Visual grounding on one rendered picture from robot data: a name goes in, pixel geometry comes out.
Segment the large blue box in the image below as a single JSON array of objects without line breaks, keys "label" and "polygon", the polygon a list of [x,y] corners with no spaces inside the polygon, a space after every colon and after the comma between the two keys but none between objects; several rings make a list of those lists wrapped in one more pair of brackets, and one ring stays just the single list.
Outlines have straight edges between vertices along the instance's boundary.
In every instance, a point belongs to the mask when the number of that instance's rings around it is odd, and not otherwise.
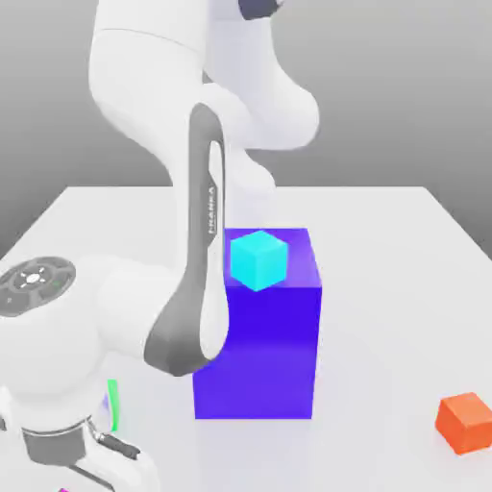
[{"label": "large blue box", "polygon": [[195,416],[309,419],[323,293],[310,235],[305,228],[267,230],[287,246],[286,273],[255,291],[232,272],[234,245],[250,234],[226,231],[230,327],[220,355],[192,378]]}]

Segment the small cyan cube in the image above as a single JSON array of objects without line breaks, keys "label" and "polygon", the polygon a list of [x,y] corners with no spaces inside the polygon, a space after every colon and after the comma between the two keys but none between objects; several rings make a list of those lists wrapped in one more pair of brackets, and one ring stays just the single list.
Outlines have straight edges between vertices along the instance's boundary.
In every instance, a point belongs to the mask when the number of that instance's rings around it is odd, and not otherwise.
[{"label": "small cyan cube", "polygon": [[288,244],[266,231],[256,231],[231,241],[231,276],[255,292],[287,276]]}]

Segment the small green cube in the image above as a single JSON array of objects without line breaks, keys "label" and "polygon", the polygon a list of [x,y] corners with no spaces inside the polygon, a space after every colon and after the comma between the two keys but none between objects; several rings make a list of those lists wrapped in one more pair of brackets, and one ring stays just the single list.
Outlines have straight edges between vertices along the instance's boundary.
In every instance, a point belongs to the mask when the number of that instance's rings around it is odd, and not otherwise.
[{"label": "small green cube", "polygon": [[108,410],[111,414],[111,430],[117,431],[119,427],[120,403],[117,380],[108,380]]}]

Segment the small orange cube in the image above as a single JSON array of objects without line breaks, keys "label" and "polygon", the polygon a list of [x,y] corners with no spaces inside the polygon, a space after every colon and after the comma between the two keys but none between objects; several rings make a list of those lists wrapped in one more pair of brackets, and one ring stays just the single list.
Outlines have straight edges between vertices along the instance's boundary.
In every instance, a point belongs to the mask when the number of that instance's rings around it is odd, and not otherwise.
[{"label": "small orange cube", "polygon": [[492,409],[475,392],[443,398],[434,426],[457,455],[492,446]]}]

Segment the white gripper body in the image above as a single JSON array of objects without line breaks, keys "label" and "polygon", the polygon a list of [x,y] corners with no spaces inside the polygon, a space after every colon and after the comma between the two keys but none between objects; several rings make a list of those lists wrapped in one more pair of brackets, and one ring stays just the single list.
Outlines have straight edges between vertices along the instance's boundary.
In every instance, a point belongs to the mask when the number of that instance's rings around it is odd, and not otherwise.
[{"label": "white gripper body", "polygon": [[90,457],[69,466],[45,465],[24,459],[42,492],[162,492],[159,474],[143,460]]}]

